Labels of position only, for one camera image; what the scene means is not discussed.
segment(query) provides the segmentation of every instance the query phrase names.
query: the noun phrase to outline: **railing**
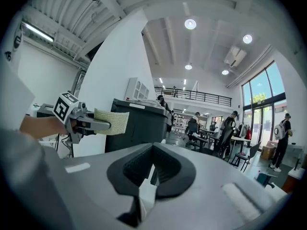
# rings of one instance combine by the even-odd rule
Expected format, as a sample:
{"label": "railing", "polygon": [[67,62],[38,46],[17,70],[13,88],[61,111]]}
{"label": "railing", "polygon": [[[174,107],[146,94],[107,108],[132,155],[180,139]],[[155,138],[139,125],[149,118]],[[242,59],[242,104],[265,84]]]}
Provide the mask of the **railing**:
{"label": "railing", "polygon": [[179,89],[169,89],[169,88],[164,89],[160,87],[155,87],[154,90],[157,96],[161,94],[163,96],[231,106],[231,98],[221,95],[209,94],[209,93],[203,93],[191,90],[179,90]]}

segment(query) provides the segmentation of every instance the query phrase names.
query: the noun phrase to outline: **air conditioner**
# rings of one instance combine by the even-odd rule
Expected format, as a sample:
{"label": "air conditioner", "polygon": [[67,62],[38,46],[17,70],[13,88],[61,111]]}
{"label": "air conditioner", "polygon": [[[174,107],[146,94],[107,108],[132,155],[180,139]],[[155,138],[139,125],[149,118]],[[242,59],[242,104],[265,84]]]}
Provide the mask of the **air conditioner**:
{"label": "air conditioner", "polygon": [[241,63],[245,55],[245,51],[238,47],[232,46],[224,60],[224,63],[229,64],[230,67],[236,67]]}

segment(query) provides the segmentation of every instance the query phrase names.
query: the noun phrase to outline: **white backpack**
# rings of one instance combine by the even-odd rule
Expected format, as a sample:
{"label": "white backpack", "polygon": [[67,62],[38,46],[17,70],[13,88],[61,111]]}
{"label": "white backpack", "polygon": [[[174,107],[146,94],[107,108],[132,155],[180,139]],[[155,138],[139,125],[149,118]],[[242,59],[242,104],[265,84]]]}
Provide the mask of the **white backpack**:
{"label": "white backpack", "polygon": [[275,135],[275,140],[281,140],[285,137],[286,131],[284,129],[284,123],[286,120],[284,120],[282,123],[276,125],[274,128],[274,135]]}

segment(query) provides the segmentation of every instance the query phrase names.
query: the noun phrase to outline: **trash bin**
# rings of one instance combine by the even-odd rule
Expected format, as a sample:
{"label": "trash bin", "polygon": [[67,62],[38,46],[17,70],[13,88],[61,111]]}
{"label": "trash bin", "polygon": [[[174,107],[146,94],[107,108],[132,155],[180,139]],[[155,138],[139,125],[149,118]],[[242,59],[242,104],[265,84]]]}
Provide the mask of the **trash bin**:
{"label": "trash bin", "polygon": [[166,137],[167,110],[158,101],[113,100],[112,112],[129,112],[126,133],[107,136],[105,152],[116,151],[142,143],[161,142]]}

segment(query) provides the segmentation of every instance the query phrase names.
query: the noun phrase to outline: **fluorescent light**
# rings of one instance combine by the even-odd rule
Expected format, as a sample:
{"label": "fluorescent light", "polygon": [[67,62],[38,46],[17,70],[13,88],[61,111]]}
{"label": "fluorescent light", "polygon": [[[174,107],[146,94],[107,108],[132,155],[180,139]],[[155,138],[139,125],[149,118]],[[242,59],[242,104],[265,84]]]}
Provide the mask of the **fluorescent light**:
{"label": "fluorescent light", "polygon": [[186,65],[186,66],[185,66],[185,69],[191,70],[191,69],[192,69],[192,66],[191,66],[191,65]]}
{"label": "fluorescent light", "polygon": [[42,36],[43,38],[47,39],[48,41],[53,42],[53,38],[49,37],[47,34],[45,34],[45,33],[41,32],[41,31],[37,30],[36,28],[30,26],[30,25],[27,24],[27,23],[24,23],[24,24],[25,24],[26,28],[28,28],[28,29],[31,30],[32,32],[35,32],[36,34]]}
{"label": "fluorescent light", "polygon": [[195,27],[196,27],[196,22],[195,20],[193,19],[187,19],[185,22],[184,22],[184,25],[187,29],[189,30],[193,30]]}
{"label": "fluorescent light", "polygon": [[224,70],[224,71],[222,71],[222,74],[223,75],[227,75],[229,73],[229,71],[228,70]]}
{"label": "fluorescent light", "polygon": [[247,35],[245,35],[245,36],[243,37],[243,42],[244,42],[244,43],[250,44],[251,41],[253,41],[253,38],[252,38],[251,35],[248,35],[248,34],[247,34]]}

